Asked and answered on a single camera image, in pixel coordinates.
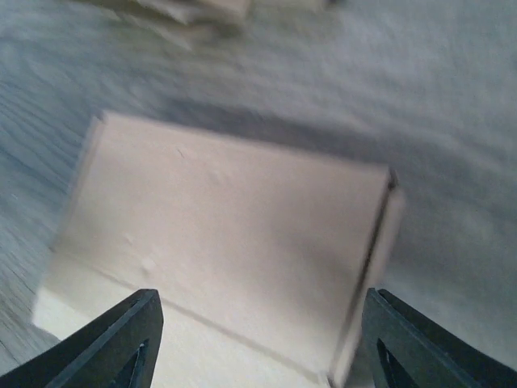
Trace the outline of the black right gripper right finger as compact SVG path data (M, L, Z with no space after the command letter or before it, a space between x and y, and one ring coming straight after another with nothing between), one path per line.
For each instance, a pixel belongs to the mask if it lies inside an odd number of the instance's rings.
M516 372L385 289L367 291L364 345L376 387L515 387Z

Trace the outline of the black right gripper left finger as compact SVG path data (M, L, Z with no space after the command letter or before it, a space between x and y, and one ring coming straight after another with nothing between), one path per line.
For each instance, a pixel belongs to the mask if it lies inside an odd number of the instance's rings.
M2 387L149 387L164 318L139 289L48 351L1 376Z

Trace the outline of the brown cardboard box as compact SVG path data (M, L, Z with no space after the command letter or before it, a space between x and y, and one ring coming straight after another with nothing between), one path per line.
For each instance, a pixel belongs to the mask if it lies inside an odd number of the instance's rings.
M405 197L385 165L104 112L32 321L64 339L137 289L156 387L340 387Z

